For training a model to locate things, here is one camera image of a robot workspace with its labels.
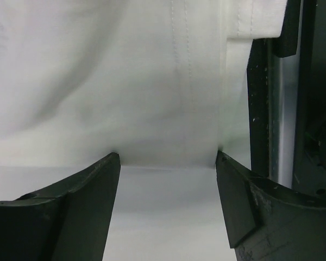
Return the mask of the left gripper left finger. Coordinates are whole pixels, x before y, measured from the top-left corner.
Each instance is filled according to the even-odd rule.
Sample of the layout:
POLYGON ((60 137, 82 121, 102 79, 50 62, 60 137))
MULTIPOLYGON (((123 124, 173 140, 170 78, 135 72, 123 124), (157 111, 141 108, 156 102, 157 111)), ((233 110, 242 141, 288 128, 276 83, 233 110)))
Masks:
POLYGON ((120 177, 106 157, 13 201, 0 201, 0 260, 102 260, 120 177))

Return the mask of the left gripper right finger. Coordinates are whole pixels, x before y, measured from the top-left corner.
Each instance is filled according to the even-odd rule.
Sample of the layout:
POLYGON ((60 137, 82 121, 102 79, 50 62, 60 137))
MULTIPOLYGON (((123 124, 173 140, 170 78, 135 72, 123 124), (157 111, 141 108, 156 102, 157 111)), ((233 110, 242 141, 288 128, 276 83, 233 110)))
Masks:
POLYGON ((237 260, 326 260, 326 200, 284 187, 221 151, 216 172, 237 260))

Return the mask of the white floral t shirt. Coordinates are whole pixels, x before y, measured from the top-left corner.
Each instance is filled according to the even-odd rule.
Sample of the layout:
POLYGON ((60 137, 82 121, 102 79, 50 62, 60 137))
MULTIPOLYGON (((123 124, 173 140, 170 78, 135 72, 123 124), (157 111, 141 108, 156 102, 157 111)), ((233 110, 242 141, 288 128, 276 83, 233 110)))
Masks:
POLYGON ((0 165, 250 162, 246 69, 287 1, 0 1, 0 165))

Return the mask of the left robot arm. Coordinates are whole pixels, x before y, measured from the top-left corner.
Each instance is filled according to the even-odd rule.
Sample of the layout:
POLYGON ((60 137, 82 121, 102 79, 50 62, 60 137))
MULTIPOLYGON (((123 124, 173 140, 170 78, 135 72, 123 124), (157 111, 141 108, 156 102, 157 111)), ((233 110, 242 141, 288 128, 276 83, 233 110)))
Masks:
POLYGON ((326 260, 326 1, 0 1, 0 260, 326 260))

